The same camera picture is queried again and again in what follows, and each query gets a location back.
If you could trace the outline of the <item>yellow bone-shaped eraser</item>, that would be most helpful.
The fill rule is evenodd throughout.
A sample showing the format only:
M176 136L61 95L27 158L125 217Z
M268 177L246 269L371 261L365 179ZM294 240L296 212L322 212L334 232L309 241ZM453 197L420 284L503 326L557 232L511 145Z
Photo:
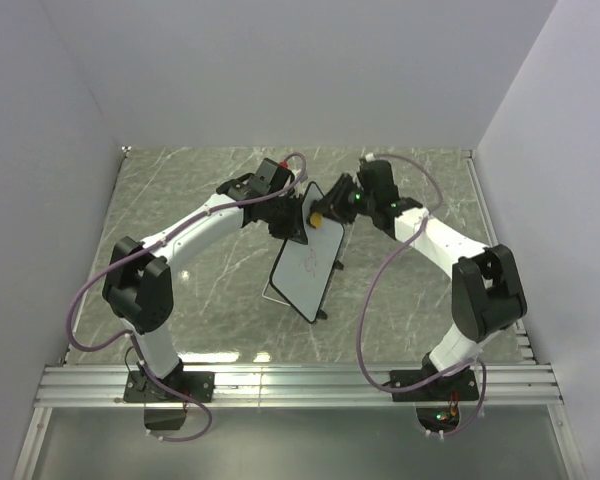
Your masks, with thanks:
M312 212L307 218L307 224L314 229L319 229L323 223L323 215L319 212Z

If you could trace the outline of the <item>small whiteboard with black frame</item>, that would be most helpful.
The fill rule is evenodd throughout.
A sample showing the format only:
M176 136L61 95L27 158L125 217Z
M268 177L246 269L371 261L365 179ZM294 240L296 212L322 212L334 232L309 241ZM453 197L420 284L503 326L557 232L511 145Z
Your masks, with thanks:
M304 223L307 244L286 240L274 261L269 286L307 323L326 319L322 308L332 274L340 269L343 225L324 219L318 228Z

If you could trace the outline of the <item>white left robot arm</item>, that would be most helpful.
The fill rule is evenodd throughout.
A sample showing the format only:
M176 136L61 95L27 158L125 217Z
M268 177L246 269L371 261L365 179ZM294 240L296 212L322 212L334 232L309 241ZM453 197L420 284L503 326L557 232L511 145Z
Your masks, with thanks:
M128 236L112 251L102 297L122 319L150 370L146 388L160 402L186 391L183 362L167 320L174 308L173 278L197 255L225 236L262 221L277 239L301 239L301 200L295 187L306 180L306 165L290 170L292 153L280 162L266 158L257 170L229 179L201 207L167 229L140 241Z

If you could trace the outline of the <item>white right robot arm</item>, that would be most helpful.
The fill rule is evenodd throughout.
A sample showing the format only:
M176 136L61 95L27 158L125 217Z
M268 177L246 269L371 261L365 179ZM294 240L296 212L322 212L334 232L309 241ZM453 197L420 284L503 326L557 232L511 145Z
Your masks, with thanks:
M426 207L401 196L391 165L396 158L394 153L363 156L356 175L341 175L312 203L307 222L317 227L320 218L328 218L346 225L366 216L398 242L392 259L411 248L450 279L452 325L428 354L421 380L400 387L377 382L365 365L362 345L355 345L358 366L370 385L391 394L423 389L441 400L455 390L455 375L479 361L489 341L526 315L527 302L513 252L503 244L475 241L437 219L440 202Z

